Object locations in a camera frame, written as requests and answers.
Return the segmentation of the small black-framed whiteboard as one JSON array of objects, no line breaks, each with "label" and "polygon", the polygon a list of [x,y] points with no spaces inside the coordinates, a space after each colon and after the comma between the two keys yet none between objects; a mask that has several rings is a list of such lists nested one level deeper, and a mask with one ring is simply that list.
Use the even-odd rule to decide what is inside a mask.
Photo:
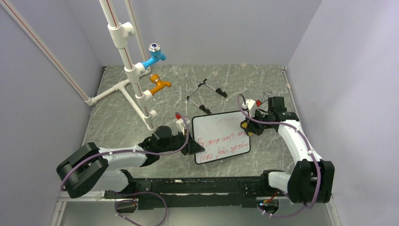
[{"label": "small black-framed whiteboard", "polygon": [[249,153],[250,137],[240,127],[245,120],[241,111],[195,116],[192,136],[205,150],[196,153],[196,164],[205,164]]}]

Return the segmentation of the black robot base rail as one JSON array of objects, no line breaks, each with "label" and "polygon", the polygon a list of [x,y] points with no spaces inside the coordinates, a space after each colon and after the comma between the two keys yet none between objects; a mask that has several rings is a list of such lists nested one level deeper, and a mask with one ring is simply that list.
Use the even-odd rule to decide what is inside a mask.
[{"label": "black robot base rail", "polygon": [[121,192],[108,189],[106,199],[134,199],[139,210],[179,207],[239,206],[255,208],[269,200],[276,210],[282,193],[266,184],[264,176],[208,178],[134,178]]}]

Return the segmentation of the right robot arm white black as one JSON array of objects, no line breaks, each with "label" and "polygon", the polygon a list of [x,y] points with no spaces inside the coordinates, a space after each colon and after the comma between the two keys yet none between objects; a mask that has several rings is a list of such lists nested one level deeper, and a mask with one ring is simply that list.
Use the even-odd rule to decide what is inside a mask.
[{"label": "right robot arm white black", "polygon": [[293,158],[295,167],[288,174],[282,170],[266,170],[259,183],[264,195],[280,190],[293,203],[328,203],[332,194],[335,167],[324,160],[312,147],[306,137],[299,117],[289,112],[284,97],[270,97],[267,110],[258,107],[257,102],[238,97],[238,105],[245,116],[240,127],[248,136],[261,135],[267,129],[275,130],[284,140]]}]

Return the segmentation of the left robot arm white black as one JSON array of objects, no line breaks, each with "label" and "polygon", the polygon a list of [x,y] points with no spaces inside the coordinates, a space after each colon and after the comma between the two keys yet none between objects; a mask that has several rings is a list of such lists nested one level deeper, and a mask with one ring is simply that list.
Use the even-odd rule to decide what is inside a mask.
[{"label": "left robot arm white black", "polygon": [[128,198],[136,189],[128,167],[149,166],[161,156],[177,152],[189,155],[204,150],[190,134],[178,132],[174,135],[170,127],[160,126],[132,147],[101,148],[88,142],[61,162],[56,172],[62,181],[61,189],[70,198],[102,190],[112,190]]}]

